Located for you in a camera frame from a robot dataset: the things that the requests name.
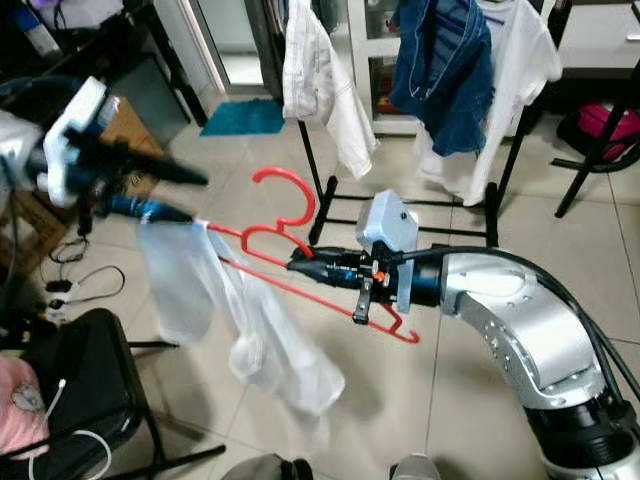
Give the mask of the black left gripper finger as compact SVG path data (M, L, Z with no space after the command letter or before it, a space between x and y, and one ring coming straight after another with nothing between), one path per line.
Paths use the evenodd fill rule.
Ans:
M200 169L161 154L146 154L141 151L129 151L127 166L131 172L145 174L160 182L170 182L179 186L207 186L209 177Z
M155 198L114 195L110 197L110 212L140 220L141 223L192 223L193 216L177 206Z

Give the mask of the white shirt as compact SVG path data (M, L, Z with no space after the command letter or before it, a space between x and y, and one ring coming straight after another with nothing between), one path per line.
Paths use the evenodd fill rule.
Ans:
M137 236L165 342L189 346L221 323L232 335L225 362L243 384L305 419L320 419L337 403L346 376L209 224L143 223Z

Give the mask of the teal floor mat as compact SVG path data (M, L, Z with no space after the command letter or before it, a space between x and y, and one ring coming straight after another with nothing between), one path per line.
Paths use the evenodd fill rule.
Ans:
M284 127L282 106L270 99L221 102L201 129L202 137L276 134Z

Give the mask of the white framed glass door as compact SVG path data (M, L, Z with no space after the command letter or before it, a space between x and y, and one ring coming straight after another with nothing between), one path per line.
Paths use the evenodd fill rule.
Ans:
M268 95L244 0L154 0L154 5L202 105Z

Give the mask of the white plastic bottle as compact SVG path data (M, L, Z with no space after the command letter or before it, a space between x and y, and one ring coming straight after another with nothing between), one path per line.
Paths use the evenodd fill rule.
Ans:
M55 40L49 28L42 23L40 15L29 6L23 6L24 24L22 29L29 41L32 42L33 49L41 58L59 58L61 49L58 41Z

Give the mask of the black folding chair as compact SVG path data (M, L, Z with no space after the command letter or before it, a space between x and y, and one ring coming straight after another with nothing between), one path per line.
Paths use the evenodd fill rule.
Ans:
M224 445L183 456L166 453L133 347L114 312L93 308L22 353L42 392L54 396L60 380L67 384L49 420L49 439L41 443L46 451L32 460L5 454L0 480L88 480L101 467L118 465L116 453L140 430L152 442L147 465L100 480L157 480L225 453Z

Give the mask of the white denim jacket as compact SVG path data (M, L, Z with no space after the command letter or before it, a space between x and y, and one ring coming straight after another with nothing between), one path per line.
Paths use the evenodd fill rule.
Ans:
M372 170L379 146L349 63L335 49L310 0L288 0L282 68L283 115L323 123L353 178Z

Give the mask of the grey robot right foot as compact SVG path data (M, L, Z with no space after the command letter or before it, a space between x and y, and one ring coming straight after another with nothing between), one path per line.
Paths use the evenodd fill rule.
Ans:
M424 454L408 454L390 467L389 480L444 480L442 471Z

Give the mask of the blue denim jacket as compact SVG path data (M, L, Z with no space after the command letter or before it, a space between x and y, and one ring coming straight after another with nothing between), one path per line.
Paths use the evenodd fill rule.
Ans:
M398 0L390 105L420 120L440 156L483 148L495 95L492 33L477 0Z

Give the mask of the pink cloth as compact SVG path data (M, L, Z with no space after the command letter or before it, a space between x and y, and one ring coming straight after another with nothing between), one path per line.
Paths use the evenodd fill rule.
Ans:
M0 356L0 451L9 454L50 436L50 408L58 403L67 381L60 380L46 398L35 370L22 358Z

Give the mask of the white t-shirt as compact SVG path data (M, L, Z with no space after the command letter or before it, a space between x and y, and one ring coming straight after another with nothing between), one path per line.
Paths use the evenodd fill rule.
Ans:
M475 0L475 6L489 33L493 76L492 99L474 114L474 129L483 133L483 142L442 156L442 132L420 127L413 140L421 177L468 207L483 201L504 138L515 134L521 119L530 118L524 109L547 84L561 78L563 69L549 29L529 1Z

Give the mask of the black clothes rack chrome rail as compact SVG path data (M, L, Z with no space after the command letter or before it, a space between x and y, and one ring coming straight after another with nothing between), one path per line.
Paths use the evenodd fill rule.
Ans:
M553 44L559 44L563 38L564 26L568 18L570 18L571 8L576 3L585 4L586 0L529 0L536 9L539 10L541 19L548 24L549 36L552 38ZM361 27L357 32L356 38L357 49L365 49L365 52L357 52L357 59L367 60L371 56L378 58L388 58L396 51L398 42L388 37L379 37L370 40L367 37L367 29ZM468 238L483 239L485 244L490 247L497 247L499 244L499 215L502 210L503 201L506 200L506 193L511 183L518 154L522 145L524 145L527 134L532 132L535 124L538 123L540 115L545 111L543 101L536 100L527 105L520 114L513 116L511 124L509 124L509 133L512 134L511 145L508 147L506 164L500 170L500 179L498 182L489 183L485 189L484 201L471 207L471 212L479 212L483 218L483 224L479 230L454 229L447 227L426 227L421 225L419 228L421 233L438 234L438 236L461 236ZM298 129L300 129L303 150L308 161L308 169L312 179L310 191L316 195L316 209L314 215L311 216L310 229L306 236L307 242L315 244L320 241L321 233L324 228L330 224L334 225L353 225L357 224L356 220L337 218L332 215L332 206L335 201L344 202L365 202L370 197L362 195L343 195L339 192L340 182L337 175L330 175L328 179L321 180L319 170L317 170L317 161L314 155L314 147L312 147L310 133L308 133L307 124L298 120Z

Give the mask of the black metal frame stand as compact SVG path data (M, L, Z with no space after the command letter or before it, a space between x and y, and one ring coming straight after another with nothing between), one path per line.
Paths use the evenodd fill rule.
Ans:
M617 99L613 101L613 108L609 110L608 118L605 119L603 127L596 133L596 138L585 155L581 163L571 163L568 160L554 160L553 166L561 166L570 170L575 170L570 187L564 192L562 200L554 211L556 218L563 218L571 209L573 201L579 195L582 184L591 174L609 173L604 169L605 152L613 146L614 133L617 132L618 125L625 118L627 111L631 109L637 99L637 90L640 90L640 59L636 60L635 67L628 73L626 88L618 92Z

